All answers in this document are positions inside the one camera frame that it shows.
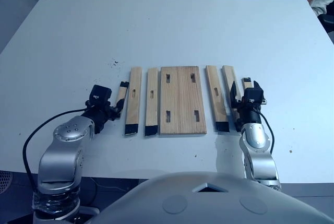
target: black tape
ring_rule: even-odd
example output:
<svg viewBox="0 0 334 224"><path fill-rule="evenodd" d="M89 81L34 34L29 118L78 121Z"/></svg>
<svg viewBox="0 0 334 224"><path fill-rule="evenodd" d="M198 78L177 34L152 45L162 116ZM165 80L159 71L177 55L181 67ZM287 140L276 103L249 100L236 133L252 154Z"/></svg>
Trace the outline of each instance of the black tape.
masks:
<svg viewBox="0 0 334 224"><path fill-rule="evenodd" d="M145 136L150 136L158 133L158 126L145 126Z"/></svg>
<svg viewBox="0 0 334 224"><path fill-rule="evenodd" d="M125 125L125 135L136 134L138 132L138 124Z"/></svg>
<svg viewBox="0 0 334 224"><path fill-rule="evenodd" d="M230 131L229 123L227 121L226 122L221 122L221 121L216 122L216 130L218 132L229 132Z"/></svg>
<svg viewBox="0 0 334 224"><path fill-rule="evenodd" d="M121 81L120 87L129 87L129 82Z"/></svg>
<svg viewBox="0 0 334 224"><path fill-rule="evenodd" d="M251 78L243 78L242 79L244 82L252 82Z"/></svg>

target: wooden board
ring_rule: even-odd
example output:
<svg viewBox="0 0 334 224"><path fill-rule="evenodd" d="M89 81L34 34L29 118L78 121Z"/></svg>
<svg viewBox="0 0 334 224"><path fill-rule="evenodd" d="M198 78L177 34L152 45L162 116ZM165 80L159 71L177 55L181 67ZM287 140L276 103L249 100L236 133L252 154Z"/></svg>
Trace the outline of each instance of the wooden board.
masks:
<svg viewBox="0 0 334 224"><path fill-rule="evenodd" d="M248 87L253 87L251 78L243 78L242 79L242 86L244 90Z"/></svg>
<svg viewBox="0 0 334 224"><path fill-rule="evenodd" d="M206 73L208 78L214 121L216 122L216 130L228 132L229 120L226 114L224 97L219 83L216 66L206 66Z"/></svg>
<svg viewBox="0 0 334 224"><path fill-rule="evenodd" d="M162 67L160 134L205 134L198 66Z"/></svg>
<svg viewBox="0 0 334 224"><path fill-rule="evenodd" d="M158 69L147 71L145 135L156 134L158 128Z"/></svg>
<svg viewBox="0 0 334 224"><path fill-rule="evenodd" d="M236 85L236 96L235 96L235 98L237 100L241 100L241 95L240 95L240 91L239 91L238 82L236 81L233 66L223 66L222 71L223 71L223 76L224 76L224 80L225 80L225 88L226 88L226 94L227 94L227 98L228 98L228 104L231 106L230 91L231 91L232 84L233 84L234 81L235 81L235 85ZM236 109L233 109L233 108L231 108L231 112L232 112L234 122L236 123L236 120L239 119L239 113L236 111Z"/></svg>
<svg viewBox="0 0 334 224"><path fill-rule="evenodd" d="M125 135L135 134L138 132L141 72L141 67L131 68Z"/></svg>

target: black chair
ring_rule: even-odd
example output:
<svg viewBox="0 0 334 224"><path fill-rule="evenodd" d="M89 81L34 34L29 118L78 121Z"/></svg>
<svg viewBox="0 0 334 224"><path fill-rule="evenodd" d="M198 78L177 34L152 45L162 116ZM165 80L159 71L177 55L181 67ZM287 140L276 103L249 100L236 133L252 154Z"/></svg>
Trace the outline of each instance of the black chair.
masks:
<svg viewBox="0 0 334 224"><path fill-rule="evenodd" d="M326 32L334 31L334 2L330 3L326 7L327 13L318 16L322 26Z"/></svg>

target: wood plank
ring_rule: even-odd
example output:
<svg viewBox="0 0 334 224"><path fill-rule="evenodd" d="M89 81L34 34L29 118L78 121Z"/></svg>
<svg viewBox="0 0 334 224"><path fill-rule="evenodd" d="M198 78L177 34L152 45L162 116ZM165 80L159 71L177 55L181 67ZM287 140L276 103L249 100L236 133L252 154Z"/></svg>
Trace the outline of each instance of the wood plank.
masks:
<svg viewBox="0 0 334 224"><path fill-rule="evenodd" d="M121 81L120 88L118 89L118 95L117 95L117 98L116 98L115 105L117 105L117 103L119 103L121 100L125 100L126 92L127 92L128 87L129 87L129 82ZM123 109L118 113L117 118L121 117L122 111L123 111Z"/></svg>
<svg viewBox="0 0 334 224"><path fill-rule="evenodd" d="M244 90L248 87L250 87L250 88L253 87L251 78L243 78L242 79L242 86L243 86Z"/></svg>
<svg viewBox="0 0 334 224"><path fill-rule="evenodd" d="M231 107L230 91L231 91L231 88L232 88L232 84L233 84L233 82L235 82L235 86L236 86L236 96L235 96L235 98L236 98L236 100L241 100L239 86L238 86L238 82L236 81L233 66L223 66L222 71L223 71L223 76L224 76L224 80L225 80L225 88L226 88L226 92L227 92L228 104ZM236 123L236 120L239 119L239 113L236 111L236 109L233 109L233 108L231 108L231 112L232 112L232 116L233 116L233 119L234 119L234 123Z"/></svg>
<svg viewBox="0 0 334 224"><path fill-rule="evenodd" d="M135 134L138 132L141 72L141 67L131 68L125 135Z"/></svg>
<svg viewBox="0 0 334 224"><path fill-rule="evenodd" d="M216 130L229 132L229 120L224 105L224 97L218 79L216 66L206 66L211 106L216 122Z"/></svg>
<svg viewBox="0 0 334 224"><path fill-rule="evenodd" d="M158 130L158 69L147 71L145 135L154 135Z"/></svg>
<svg viewBox="0 0 334 224"><path fill-rule="evenodd" d="M162 67L160 134L205 134L198 66Z"/></svg>

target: black cable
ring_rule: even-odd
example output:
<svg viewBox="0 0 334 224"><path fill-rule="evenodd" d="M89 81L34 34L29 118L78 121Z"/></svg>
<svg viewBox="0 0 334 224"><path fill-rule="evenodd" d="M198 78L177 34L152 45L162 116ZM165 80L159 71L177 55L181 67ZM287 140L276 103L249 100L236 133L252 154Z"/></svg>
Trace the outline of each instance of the black cable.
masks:
<svg viewBox="0 0 334 224"><path fill-rule="evenodd" d="M267 124L267 127L269 128L269 131L270 131L270 133L271 133L271 139L272 139L272 145L271 145L270 153L272 154L273 146L274 146L274 144L275 144L275 137L274 137L274 135L273 135L273 131L272 131L272 129L271 129L271 127L270 127L270 125L269 125L269 123L268 123L266 117L265 117L261 112L255 110L255 109L253 109L252 111L253 111L253 112L256 112L258 115L261 115L261 117L265 120L265 122L266 122L266 124Z"/></svg>
<svg viewBox="0 0 334 224"><path fill-rule="evenodd" d="M88 206L88 207L93 204L93 202L95 201L96 196L98 194L98 185L96 183L94 183L94 185L95 185L95 190L94 190L93 198L89 201L89 203L86 204L86 206Z"/></svg>
<svg viewBox="0 0 334 224"><path fill-rule="evenodd" d="M29 141L32 139L32 137L43 127L45 126L47 123L49 123L50 121L54 120L55 118L58 118L64 114L68 114L68 113L76 113L76 112L82 112L86 110L85 109L79 109L79 110L72 110L72 111L67 111L67 112L64 112L64 113L60 113L56 116L53 116L52 118L48 119L47 121L45 121L43 124L41 124L39 127L37 127L33 132L32 134L30 134L30 136L28 137L28 139L26 140L25 144L23 145L23 150L22 150L22 156L23 156L23 163L25 164L25 169L26 169L26 172L27 172L27 175L28 175L28 178L29 178L29 181L30 181L30 184L31 184L31 188L32 190L37 193L37 187L36 187L36 184L35 184L35 181L32 177L32 174L31 174L31 171L30 171L30 168L29 168L29 164L28 164L28 160L27 160L27 146L28 146L28 143Z"/></svg>

